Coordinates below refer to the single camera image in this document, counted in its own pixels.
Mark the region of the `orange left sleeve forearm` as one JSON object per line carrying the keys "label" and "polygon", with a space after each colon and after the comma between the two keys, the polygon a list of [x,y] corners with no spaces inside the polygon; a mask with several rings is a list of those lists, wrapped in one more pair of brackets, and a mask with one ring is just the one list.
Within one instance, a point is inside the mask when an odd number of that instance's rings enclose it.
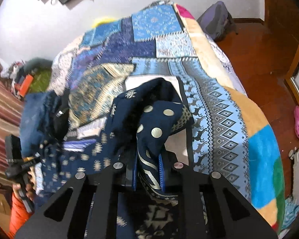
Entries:
{"label": "orange left sleeve forearm", "polygon": [[16,232],[24,225],[24,223],[33,215],[28,213],[23,202],[20,201],[14,193],[12,194],[12,208],[9,225],[9,232],[7,236],[14,238]]}

